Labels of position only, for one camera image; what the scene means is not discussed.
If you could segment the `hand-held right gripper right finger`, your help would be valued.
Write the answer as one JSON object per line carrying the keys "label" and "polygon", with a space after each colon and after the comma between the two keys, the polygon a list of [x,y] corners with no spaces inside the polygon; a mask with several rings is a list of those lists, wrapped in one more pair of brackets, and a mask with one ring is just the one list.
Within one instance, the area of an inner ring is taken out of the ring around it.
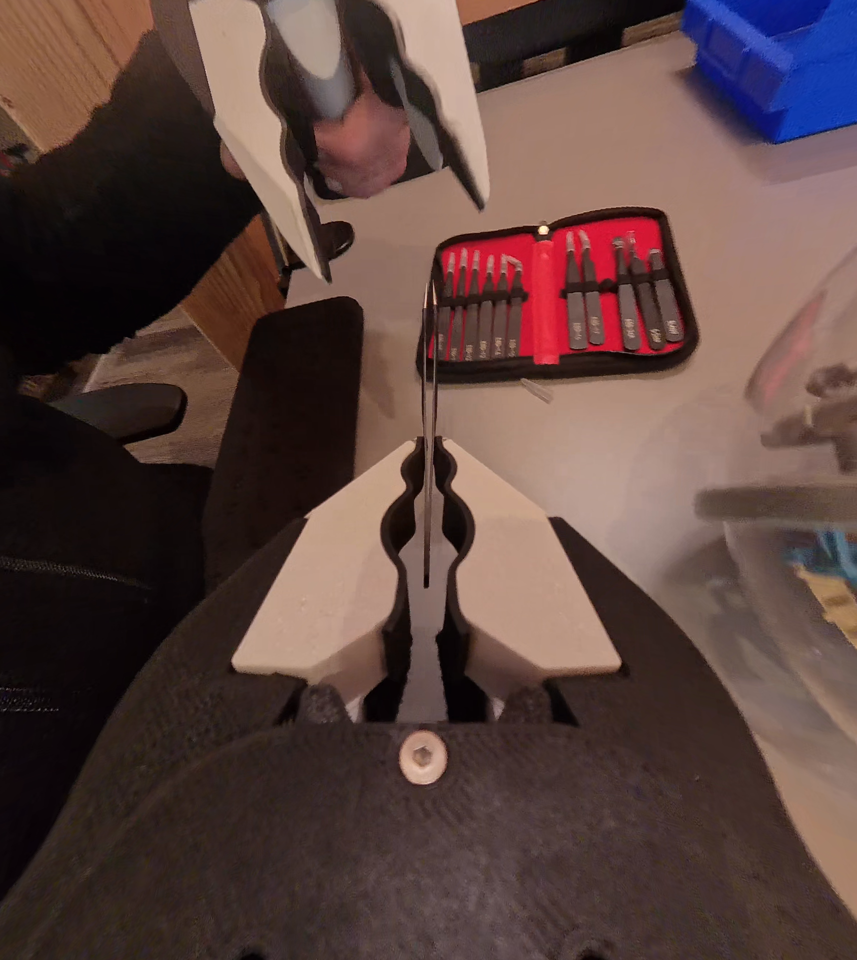
{"label": "hand-held right gripper right finger", "polygon": [[622,658],[545,512],[448,438],[436,440],[442,533],[455,550],[436,638],[444,684],[506,702]]}

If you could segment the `blue storage bin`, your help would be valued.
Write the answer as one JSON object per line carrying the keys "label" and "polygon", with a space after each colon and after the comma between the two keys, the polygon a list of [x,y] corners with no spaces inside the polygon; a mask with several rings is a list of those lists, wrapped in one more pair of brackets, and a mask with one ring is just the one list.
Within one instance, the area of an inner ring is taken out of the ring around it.
{"label": "blue storage bin", "polygon": [[857,124],[857,1],[688,1],[694,65],[773,143]]}

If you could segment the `black pointed tweezers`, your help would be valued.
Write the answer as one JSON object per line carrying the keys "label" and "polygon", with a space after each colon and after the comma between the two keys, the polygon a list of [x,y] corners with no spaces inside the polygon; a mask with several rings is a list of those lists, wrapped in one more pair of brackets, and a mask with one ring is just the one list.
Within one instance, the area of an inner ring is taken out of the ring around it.
{"label": "black pointed tweezers", "polygon": [[426,282],[422,304],[422,587],[432,578],[432,514],[435,485],[435,434],[437,419],[437,291],[434,279]]}

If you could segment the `person's left hand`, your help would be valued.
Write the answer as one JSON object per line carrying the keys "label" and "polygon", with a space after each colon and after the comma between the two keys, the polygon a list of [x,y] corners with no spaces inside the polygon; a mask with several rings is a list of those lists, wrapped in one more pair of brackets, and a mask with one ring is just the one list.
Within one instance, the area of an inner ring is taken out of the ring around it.
{"label": "person's left hand", "polygon": [[363,91],[336,121],[314,124],[316,166],[326,186],[350,198],[374,197],[405,173],[411,128],[404,110]]}

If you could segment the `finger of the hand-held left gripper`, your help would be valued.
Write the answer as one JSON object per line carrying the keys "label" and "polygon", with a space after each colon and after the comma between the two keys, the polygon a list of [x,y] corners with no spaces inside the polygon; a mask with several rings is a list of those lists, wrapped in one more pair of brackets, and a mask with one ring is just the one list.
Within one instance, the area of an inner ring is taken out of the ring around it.
{"label": "finger of the hand-held left gripper", "polygon": [[375,93],[402,109],[410,181],[449,169],[478,210],[490,197],[483,122],[455,1],[355,1],[353,52]]}
{"label": "finger of the hand-held left gripper", "polygon": [[189,2],[213,101],[213,124],[282,238],[329,281],[320,221],[305,189],[305,162],[266,90],[267,19],[256,2]]}

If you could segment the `clear maze ball toy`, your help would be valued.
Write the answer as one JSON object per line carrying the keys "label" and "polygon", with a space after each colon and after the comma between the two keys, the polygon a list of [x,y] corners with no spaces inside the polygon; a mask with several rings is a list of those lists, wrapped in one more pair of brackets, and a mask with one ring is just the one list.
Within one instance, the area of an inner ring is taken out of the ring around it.
{"label": "clear maze ball toy", "polygon": [[771,342],[720,486],[694,511],[721,526],[747,606],[725,657],[751,724],[857,800],[857,245]]}

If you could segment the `person's left forearm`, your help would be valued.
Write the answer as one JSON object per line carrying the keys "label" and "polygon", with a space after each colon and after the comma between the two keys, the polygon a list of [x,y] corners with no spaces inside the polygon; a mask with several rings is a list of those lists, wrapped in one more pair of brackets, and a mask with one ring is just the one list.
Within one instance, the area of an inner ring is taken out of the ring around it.
{"label": "person's left forearm", "polygon": [[155,30],[62,147],[0,174],[0,382],[168,313],[262,211]]}

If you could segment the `black perforated wrist rest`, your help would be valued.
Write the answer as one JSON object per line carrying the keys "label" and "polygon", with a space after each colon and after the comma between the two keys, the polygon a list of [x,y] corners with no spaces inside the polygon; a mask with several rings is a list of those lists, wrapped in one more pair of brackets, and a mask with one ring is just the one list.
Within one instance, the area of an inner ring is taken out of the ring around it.
{"label": "black perforated wrist rest", "polygon": [[207,593],[353,479],[363,333],[344,295],[255,323],[203,514]]}

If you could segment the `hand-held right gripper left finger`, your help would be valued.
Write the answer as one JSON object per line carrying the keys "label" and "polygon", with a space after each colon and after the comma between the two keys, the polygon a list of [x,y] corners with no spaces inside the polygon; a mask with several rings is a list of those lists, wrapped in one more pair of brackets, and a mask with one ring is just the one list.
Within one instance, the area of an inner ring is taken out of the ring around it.
{"label": "hand-held right gripper left finger", "polygon": [[347,703],[387,677],[383,630],[400,573],[382,524],[418,449],[404,441],[306,516],[231,658],[236,672],[330,685]]}

